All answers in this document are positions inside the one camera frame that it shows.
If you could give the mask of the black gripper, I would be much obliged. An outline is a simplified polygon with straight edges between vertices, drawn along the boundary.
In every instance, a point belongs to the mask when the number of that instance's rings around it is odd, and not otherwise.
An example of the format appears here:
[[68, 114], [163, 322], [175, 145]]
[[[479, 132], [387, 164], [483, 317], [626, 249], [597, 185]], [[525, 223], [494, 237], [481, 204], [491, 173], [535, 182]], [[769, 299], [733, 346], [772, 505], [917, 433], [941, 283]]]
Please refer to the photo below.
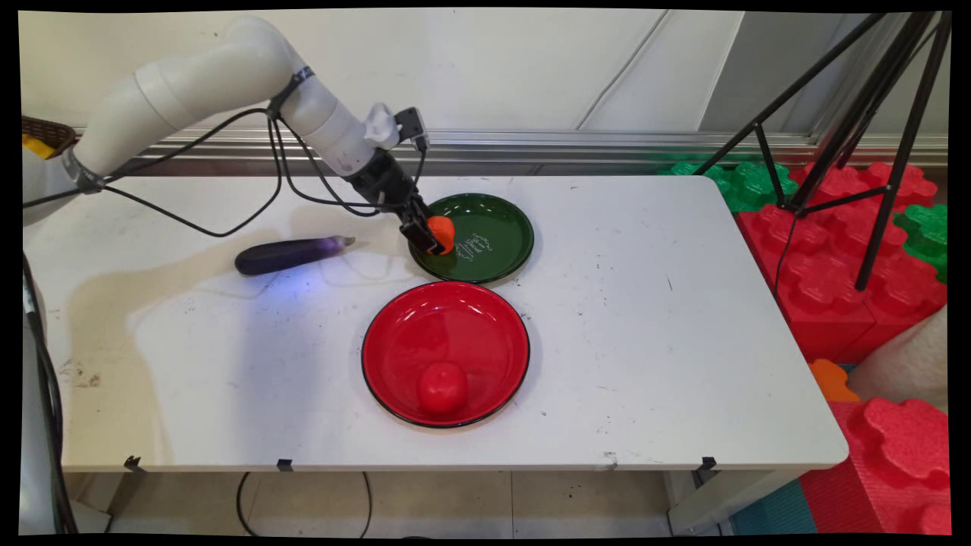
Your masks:
[[448, 218], [433, 215], [419, 195], [416, 183], [385, 149], [374, 149], [371, 159], [347, 182], [364, 199], [374, 214], [410, 215], [401, 234], [413, 248], [430, 255], [448, 253]]

